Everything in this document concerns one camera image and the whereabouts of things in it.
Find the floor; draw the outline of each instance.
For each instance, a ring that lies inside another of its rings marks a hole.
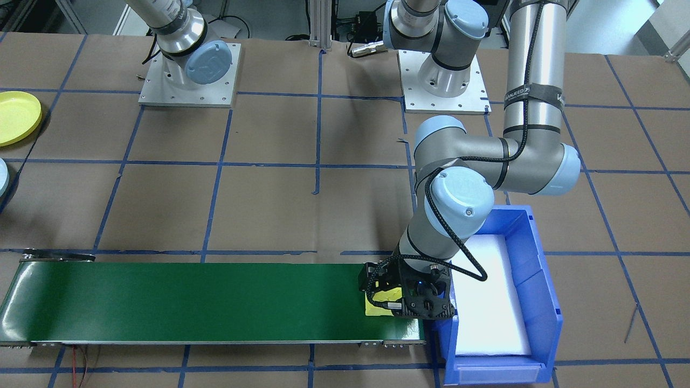
[[[149,39],[0,36],[0,90],[30,91],[50,118],[38,138],[0,149],[15,182],[0,198],[0,291],[27,246],[101,261],[362,262],[395,245],[413,211],[400,139],[428,115],[402,110],[394,52],[355,61],[341,44],[323,55],[242,40],[232,111],[140,108]],[[479,52],[494,113],[460,117],[471,134],[503,127],[506,54]],[[690,387],[690,85],[659,57],[568,54],[565,75],[577,186],[496,196],[532,206],[565,321],[553,382],[523,388]],[[0,385],[69,387],[72,357],[0,349]],[[88,366],[87,387],[444,378],[434,345],[102,346]]]

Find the blue tape grid line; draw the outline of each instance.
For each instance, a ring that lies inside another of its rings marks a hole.
[[[57,352],[57,357],[55,358],[55,366],[52,368],[52,371],[50,371],[50,380],[48,381],[48,388],[53,388],[55,386],[57,374],[60,373],[60,365],[62,364],[62,359],[65,357],[65,349],[67,349],[67,347],[61,347],[60,351]]]
[[[201,248],[200,262],[206,262],[206,255],[208,254],[208,241],[211,236],[211,227],[213,226],[213,215],[215,214],[215,205],[218,199],[218,188],[220,187],[220,178],[223,173],[223,160],[225,159],[225,152],[228,148],[228,138],[230,137],[230,126],[233,121],[233,111],[228,111],[228,119],[225,124],[225,134],[223,135],[223,144],[220,149],[220,156],[218,158],[216,178],[213,183],[213,193],[211,194],[211,205],[208,209],[208,221],[206,222],[206,232],[204,233],[204,243]]]
[[[573,130],[570,126],[570,121],[568,120],[568,117],[565,113],[563,113],[563,120],[565,122],[566,128],[568,129],[568,133],[570,134],[570,137],[573,140],[573,145],[574,145],[575,149],[578,150],[578,154],[580,154],[580,161],[582,162],[582,166],[584,167],[584,174],[587,178],[587,182],[589,183],[589,187],[592,190],[592,194],[594,195],[594,200],[597,203],[597,207],[599,208],[599,212],[602,216],[602,219],[604,220],[604,225],[606,226],[609,237],[611,238],[611,243],[613,244],[613,249],[615,250],[615,255],[618,257],[618,262],[620,263],[620,266],[623,270],[626,281],[628,282],[628,287],[630,288],[630,292],[633,294],[633,299],[635,300],[635,302],[639,306],[638,311],[640,312],[640,317],[642,318],[642,321],[644,323],[644,328],[647,330],[647,335],[649,336],[649,340],[651,341],[652,347],[654,348],[654,352],[657,356],[658,363],[661,365],[661,369],[664,372],[664,377],[666,378],[666,382],[667,382],[669,388],[673,388],[673,383],[671,382],[671,378],[669,376],[669,372],[666,368],[666,365],[663,362],[661,352],[659,351],[659,346],[657,345],[656,340],[654,339],[654,335],[652,334],[651,327],[649,326],[649,321],[647,320],[647,316],[644,314],[644,309],[642,308],[642,304],[640,303],[640,299],[638,297],[638,294],[635,291],[635,287],[633,286],[633,281],[632,281],[630,274],[628,273],[628,269],[626,268],[625,263],[623,261],[623,256],[620,254],[620,249],[618,248],[618,243],[616,242],[615,236],[613,235],[613,229],[611,228],[611,225],[609,224],[609,219],[608,219],[606,213],[604,212],[604,207],[601,203],[601,200],[599,198],[599,194],[597,193],[596,187],[594,186],[594,181],[592,180],[591,174],[588,172],[587,165],[584,161],[584,158],[582,157],[582,153],[580,152],[580,147],[578,146],[577,140],[575,140],[575,135],[573,134]]]
[[[64,353],[65,349],[69,347],[62,347],[61,351]],[[324,365],[317,367],[310,361],[307,365],[227,365],[227,366],[212,366],[212,367],[189,367],[184,364],[180,367],[96,367],[89,368],[88,373],[94,374],[155,374],[155,373],[203,373],[203,372],[309,372],[312,369],[316,371],[390,371],[390,370],[405,370],[405,369],[433,369],[430,363],[411,363],[411,364],[342,364],[342,365]],[[77,367],[78,374],[83,373],[83,367]],[[0,368],[0,375],[4,374],[51,374],[57,377],[58,374],[71,374],[71,367],[59,367],[57,364],[53,368]]]
[[[656,148],[654,141],[652,141],[651,136],[649,134],[649,131],[647,130],[647,127],[644,125],[644,122],[642,122],[642,118],[640,117],[640,113],[638,112],[637,108],[633,104],[633,100],[630,99],[630,95],[628,95],[627,90],[625,90],[623,83],[620,81],[620,78],[618,77],[618,73],[615,71],[615,68],[613,68],[613,64],[611,63],[609,56],[605,55],[604,58],[606,59],[606,62],[609,64],[609,67],[611,68],[611,72],[613,73],[615,80],[618,82],[620,89],[623,91],[623,94],[625,95],[625,99],[628,100],[628,104],[630,104],[630,107],[633,109],[633,113],[635,113],[635,117],[637,117],[638,122],[640,123],[640,127],[642,127],[642,131],[644,132],[644,136],[647,137],[647,141],[649,142],[651,149],[654,151],[654,155],[656,155],[656,158],[659,160],[661,167],[663,168],[664,172],[666,173],[666,176],[669,178],[669,181],[671,182],[673,189],[676,191],[676,195],[678,196],[680,203],[683,205],[683,208],[685,209],[685,213],[690,217],[690,209],[688,209],[687,203],[685,203],[683,196],[680,194],[680,191],[678,190],[678,186],[676,186],[676,181],[673,180],[673,177],[669,173],[669,169],[666,168],[666,164],[664,163],[664,160],[661,158],[661,154],[659,154],[659,150]]]
[[[3,374],[71,374],[71,367],[60,367],[64,359],[64,351],[69,346],[61,348],[58,353],[59,360],[56,360],[55,367],[35,367],[35,368],[0,368],[0,375]],[[664,358],[667,365],[690,365],[690,358]],[[584,367],[594,365],[658,365],[657,358],[630,358],[630,359],[600,359],[600,360],[557,360],[556,367]],[[410,364],[341,364],[324,365],[317,367],[312,365],[314,371],[386,371],[404,369],[434,369],[433,362],[416,362]],[[211,367],[189,367],[184,364],[180,367],[95,367],[89,368],[89,373],[109,374],[109,373],[199,373],[199,372],[300,372],[308,371],[310,365],[224,365]],[[83,367],[77,367],[77,373],[83,373]]]
[[[184,377],[187,374],[187,364],[189,363],[189,351],[191,350],[191,345],[184,346],[184,354],[182,355],[182,366],[179,370],[179,380],[177,381],[177,388],[184,387]]]
[[[407,120],[405,119],[405,101],[400,101],[400,113],[402,115],[402,134],[407,135]],[[412,151],[410,144],[403,141],[405,145],[405,160],[407,161],[407,178],[410,181],[410,196],[412,199],[412,212],[417,211],[417,194],[415,193],[415,167],[412,163]]]
[[[556,368],[553,368],[553,371],[551,371],[551,381],[553,381],[553,388],[560,388],[560,384],[558,383],[558,377],[556,376]]]
[[[5,162],[22,163],[25,159],[17,157],[6,157]],[[29,158],[26,163],[62,163],[62,164],[120,164],[121,160],[114,159],[48,159],[48,158]],[[126,160],[126,164],[143,165],[162,165],[162,166],[216,166],[217,162],[201,161],[175,161],[175,160]],[[380,169],[412,169],[411,157],[407,165],[403,164],[316,164],[316,163],[269,163],[269,162],[222,162],[227,167],[290,167],[290,168],[380,168]],[[602,169],[580,169],[580,172],[599,173],[599,174],[646,174],[646,175],[690,175],[690,171],[668,170],[602,170]]]
[[[307,365],[307,388],[314,388],[314,355],[316,353],[316,345],[309,344],[309,364]]]
[[[58,92],[59,89],[51,89],[51,88],[2,88],[0,87],[0,91],[9,91],[9,90],[19,90],[21,92],[45,92],[45,93],[56,93]],[[110,94],[127,94],[127,95],[138,95],[141,91],[140,90],[108,90],[108,89],[94,89],[94,90],[89,90],[89,89],[64,89],[61,90],[62,93],[110,93]],[[257,95],[257,96],[275,96],[275,97],[319,97],[318,94],[314,93],[280,93],[280,92],[248,92],[248,91],[239,91],[237,92],[238,95]],[[327,95],[327,94],[322,94],[322,98],[331,98],[331,99],[363,99],[363,100],[377,100],[377,99],[384,99],[384,100],[389,100],[389,101],[396,101],[396,102],[403,102],[404,103],[404,98],[403,97],[398,97],[398,96],[348,96],[348,95]],[[492,105],[503,105],[503,101],[490,101],[489,102]],[[633,109],[632,106],[619,106],[619,105],[588,105],[588,104],[566,104],[567,108],[599,108],[599,109],[622,109],[622,110],[631,110]],[[678,111],[690,111],[690,108],[682,108],[682,107],[670,107],[670,106],[635,106],[634,107],[636,110],[678,110]]]
[[[314,168],[315,183],[314,191],[312,191],[313,195],[321,191],[321,167],[319,165],[321,164],[321,106],[323,100],[324,54],[326,54],[325,50],[319,51],[318,93],[316,96],[316,161],[314,162],[316,168]]]
[[[117,250],[117,249],[55,249],[62,253],[81,253],[95,255],[201,255],[202,251],[152,251],[152,250]],[[1,248],[0,252],[22,253],[22,248]],[[305,253],[318,253],[318,251],[245,251],[245,250],[212,250],[206,251],[207,255],[218,256],[280,256],[280,255],[303,255]],[[342,251],[341,256],[385,256],[392,255],[392,251]],[[651,252],[651,251],[545,251],[547,256],[649,256],[655,258],[687,258],[690,252]]]
[[[98,228],[98,233],[96,233],[96,238],[93,242],[93,252],[98,250],[98,246],[101,243],[101,238],[103,237],[103,231],[106,228],[106,222],[108,221],[108,216],[110,215],[110,210],[112,209],[112,203],[115,200],[115,193],[117,193],[117,188],[120,186],[120,181],[122,180],[122,175],[124,174],[125,167],[127,166],[127,159],[129,158],[130,151],[132,150],[132,145],[134,144],[134,138],[137,136],[137,130],[139,129],[139,124],[141,123],[141,117],[144,115],[144,106],[139,108],[139,114],[137,115],[137,121],[135,121],[134,128],[132,129],[132,135],[130,136],[129,142],[127,143],[127,148],[125,149],[125,154],[122,157],[120,163],[120,169],[117,173],[117,178],[115,178],[115,183],[112,185],[112,190],[110,191],[110,197],[108,198],[108,204],[106,205],[106,211],[103,213],[101,218],[101,224]]]
[[[65,74],[65,77],[62,79],[62,83],[60,84],[60,88],[57,89],[55,92],[55,98],[52,100],[52,104],[50,105],[48,112],[46,113],[46,117],[44,117],[43,122],[41,123],[40,127],[34,131],[33,134],[30,136],[34,136],[34,142],[31,144],[31,148],[29,148],[29,152],[26,154],[26,157],[24,157],[19,169],[17,169],[17,174],[14,176],[14,179],[10,183],[9,187],[7,188],[5,198],[3,199],[2,203],[0,203],[0,214],[5,210],[5,207],[7,207],[8,202],[10,201],[10,198],[12,197],[11,193],[18,187],[19,185],[19,177],[21,175],[21,172],[24,170],[24,166],[26,165],[27,160],[29,159],[29,156],[31,156],[31,152],[34,150],[34,147],[36,146],[36,143],[39,140],[39,135],[43,132],[43,130],[46,128],[48,125],[48,122],[50,121],[50,115],[52,114],[53,110],[55,109],[55,106],[57,105],[57,101],[60,98],[60,95],[62,94],[62,91],[65,89],[65,85],[67,85],[67,81],[70,78],[70,75],[72,74],[72,71],[75,69],[75,64],[77,64],[77,60],[79,59],[79,56],[81,54],[81,50],[84,47],[84,44],[86,43],[86,35],[84,35],[84,38],[81,40],[81,43],[79,44],[79,47],[77,49],[77,52],[75,53],[75,57],[72,59],[72,63],[70,64],[69,69],[67,69],[67,73]]]

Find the white foam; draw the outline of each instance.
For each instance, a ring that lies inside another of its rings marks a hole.
[[[488,274],[479,282],[451,271],[460,325],[456,356],[526,356],[531,354],[518,292],[503,235],[474,235],[465,244]],[[453,264],[475,272],[460,251]]]

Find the yellow sponge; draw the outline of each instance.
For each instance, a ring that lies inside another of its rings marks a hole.
[[[377,302],[388,302],[394,301],[402,298],[402,288],[398,287],[388,291],[379,291],[374,294],[373,299]],[[392,316],[393,312],[391,310],[382,309],[381,307],[376,307],[369,303],[364,296],[364,315],[366,316]]]

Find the red wire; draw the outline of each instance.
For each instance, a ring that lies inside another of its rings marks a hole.
[[[77,388],[77,347],[72,345],[72,388]]]

